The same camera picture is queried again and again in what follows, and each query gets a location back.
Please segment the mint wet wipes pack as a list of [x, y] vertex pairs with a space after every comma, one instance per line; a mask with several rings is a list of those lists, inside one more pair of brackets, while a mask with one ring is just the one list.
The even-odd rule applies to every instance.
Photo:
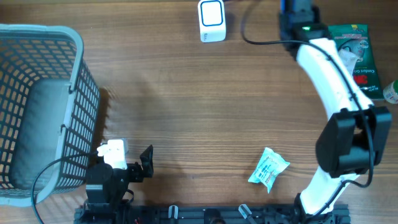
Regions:
[[274, 152], [271, 148], [265, 147], [262, 156], [251, 174], [248, 182], [262, 183], [270, 193], [276, 177], [290, 165], [280, 154]]

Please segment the white carton box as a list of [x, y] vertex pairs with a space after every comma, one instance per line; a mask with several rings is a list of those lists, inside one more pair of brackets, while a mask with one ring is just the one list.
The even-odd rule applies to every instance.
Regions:
[[354, 68], [359, 57], [356, 54], [345, 49], [340, 49], [338, 51], [338, 55], [349, 74], [353, 76]]

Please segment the green 3M gloves package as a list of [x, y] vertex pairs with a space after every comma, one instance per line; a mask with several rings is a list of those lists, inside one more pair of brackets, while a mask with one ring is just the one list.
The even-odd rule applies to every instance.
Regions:
[[349, 50], [359, 59], [356, 62], [353, 79], [363, 93], [372, 100], [383, 98], [379, 76], [374, 63], [368, 25], [343, 24], [328, 27], [337, 51]]

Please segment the green lid jar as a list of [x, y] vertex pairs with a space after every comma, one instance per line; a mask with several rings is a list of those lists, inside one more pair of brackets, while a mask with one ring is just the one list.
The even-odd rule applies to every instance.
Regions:
[[398, 103], [398, 80], [394, 80], [392, 83], [390, 83], [388, 86], [386, 86], [383, 89], [383, 96], [384, 99], [391, 103], [391, 104], [397, 104]]

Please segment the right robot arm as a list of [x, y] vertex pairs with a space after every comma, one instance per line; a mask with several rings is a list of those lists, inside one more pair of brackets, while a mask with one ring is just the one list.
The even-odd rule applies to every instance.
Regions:
[[311, 1], [282, 1], [279, 29], [285, 49], [311, 79], [328, 118], [315, 145], [318, 169], [298, 196], [301, 221], [319, 222], [331, 215], [349, 184], [370, 185], [392, 116], [359, 89]]

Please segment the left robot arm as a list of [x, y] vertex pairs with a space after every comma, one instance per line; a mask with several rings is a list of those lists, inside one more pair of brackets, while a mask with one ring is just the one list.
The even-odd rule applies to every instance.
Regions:
[[128, 164], [124, 168], [113, 168], [102, 162], [88, 170], [86, 175], [87, 200], [75, 210], [74, 223], [139, 223], [131, 219], [133, 199], [125, 200], [124, 195], [134, 192], [128, 189], [130, 183], [143, 182], [151, 178], [153, 168], [153, 146], [140, 155], [141, 163]]

